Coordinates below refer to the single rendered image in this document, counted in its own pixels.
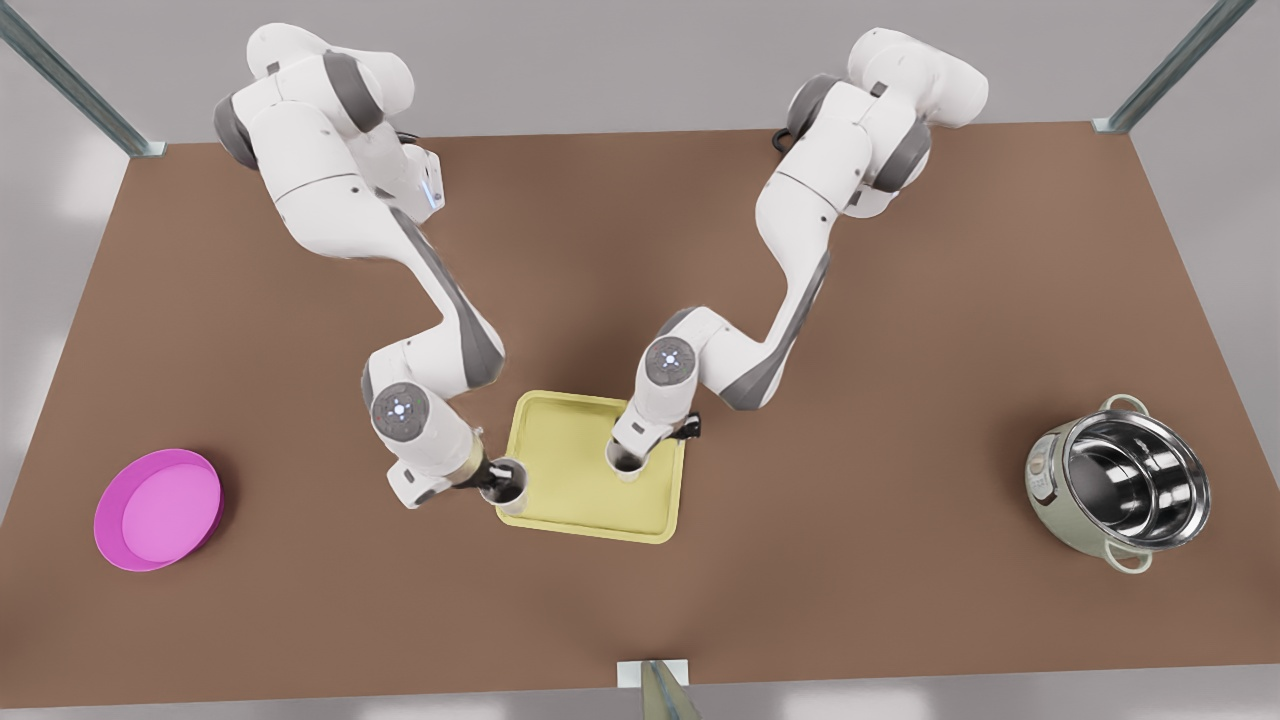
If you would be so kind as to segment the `white IKEA cup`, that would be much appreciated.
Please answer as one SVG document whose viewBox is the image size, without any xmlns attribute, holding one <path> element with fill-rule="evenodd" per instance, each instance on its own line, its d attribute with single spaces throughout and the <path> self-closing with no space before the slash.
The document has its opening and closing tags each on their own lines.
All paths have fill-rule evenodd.
<svg viewBox="0 0 1280 720">
<path fill-rule="evenodd" d="M 648 456 L 631 454 L 626 447 L 611 439 L 605 446 L 605 462 L 621 482 L 632 483 L 645 469 Z"/>
<path fill-rule="evenodd" d="M 529 471 L 516 459 L 494 459 L 477 483 L 477 489 L 490 505 L 509 515 L 518 515 L 529 501 Z"/>
</svg>

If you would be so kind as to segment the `yellow square tray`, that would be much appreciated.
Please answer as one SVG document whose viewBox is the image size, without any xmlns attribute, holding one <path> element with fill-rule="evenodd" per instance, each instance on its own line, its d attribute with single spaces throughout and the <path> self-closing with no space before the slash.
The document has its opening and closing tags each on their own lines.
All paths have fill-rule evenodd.
<svg viewBox="0 0 1280 720">
<path fill-rule="evenodd" d="M 497 509 L 507 525 L 662 544 L 676 532 L 685 443 L 662 441 L 634 480 L 621 480 L 605 443 L 625 402 L 529 391 L 515 406 L 508 456 L 527 469 L 524 511 Z"/>
</svg>

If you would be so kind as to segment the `pink round bowl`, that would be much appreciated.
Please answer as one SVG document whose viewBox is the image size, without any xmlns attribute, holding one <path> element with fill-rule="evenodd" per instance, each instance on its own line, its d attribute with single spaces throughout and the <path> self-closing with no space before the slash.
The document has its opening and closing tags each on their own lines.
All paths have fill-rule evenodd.
<svg viewBox="0 0 1280 720">
<path fill-rule="evenodd" d="M 125 571 L 154 571 L 200 550 L 218 529 L 224 491 L 212 464 L 186 448 L 165 448 L 123 468 L 100 496 L 93 541 Z"/>
</svg>

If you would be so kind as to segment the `silver frame post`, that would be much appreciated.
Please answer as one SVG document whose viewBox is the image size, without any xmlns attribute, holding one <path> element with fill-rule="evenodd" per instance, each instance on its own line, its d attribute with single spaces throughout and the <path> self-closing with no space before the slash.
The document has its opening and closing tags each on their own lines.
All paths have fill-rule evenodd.
<svg viewBox="0 0 1280 720">
<path fill-rule="evenodd" d="M 689 696 L 686 659 L 650 659 L 616 664 L 618 688 L 640 689 L 643 720 L 703 720 Z"/>
<path fill-rule="evenodd" d="M 1098 135 L 1129 135 L 1258 0 L 1216 0 L 1165 59 L 1108 117 L 1091 120 Z"/>
<path fill-rule="evenodd" d="M 8 0 L 0 0 L 0 38 L 128 158 L 165 154 L 166 143 L 140 133 Z"/>
</svg>

